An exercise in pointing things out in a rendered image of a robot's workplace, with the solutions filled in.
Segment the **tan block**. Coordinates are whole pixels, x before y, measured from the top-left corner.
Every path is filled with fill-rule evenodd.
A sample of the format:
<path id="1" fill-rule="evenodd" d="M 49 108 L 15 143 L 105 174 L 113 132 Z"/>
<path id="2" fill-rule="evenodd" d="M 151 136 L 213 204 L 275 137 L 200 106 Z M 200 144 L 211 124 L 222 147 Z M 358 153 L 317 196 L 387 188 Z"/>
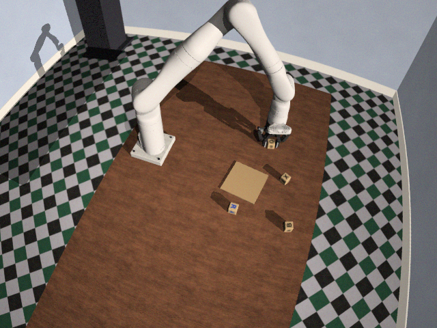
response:
<path id="1" fill-rule="evenodd" d="M 269 148 L 269 149 L 274 149 L 274 146 L 275 146 L 275 141 L 274 141 L 274 139 L 269 139 L 269 140 L 267 141 L 267 148 Z"/>
<path id="2" fill-rule="evenodd" d="M 238 209 L 238 204 L 231 202 L 228 208 L 228 212 L 236 215 L 237 209 Z"/>
<path id="3" fill-rule="evenodd" d="M 279 181 L 286 185 L 290 181 L 290 178 L 291 176 L 289 176 L 287 173 L 284 173 Z"/>
<path id="4" fill-rule="evenodd" d="M 285 221 L 285 223 L 283 224 L 283 231 L 291 232 L 293 229 L 293 221 Z"/>

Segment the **tan flat mat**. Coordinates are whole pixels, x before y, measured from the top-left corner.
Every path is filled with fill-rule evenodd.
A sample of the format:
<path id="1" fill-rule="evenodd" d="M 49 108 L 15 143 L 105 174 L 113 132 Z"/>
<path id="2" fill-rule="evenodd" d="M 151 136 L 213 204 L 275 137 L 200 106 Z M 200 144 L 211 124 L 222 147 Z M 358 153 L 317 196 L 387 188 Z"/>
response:
<path id="1" fill-rule="evenodd" d="M 221 189 L 254 204 L 268 177 L 269 175 L 236 161 Z"/>

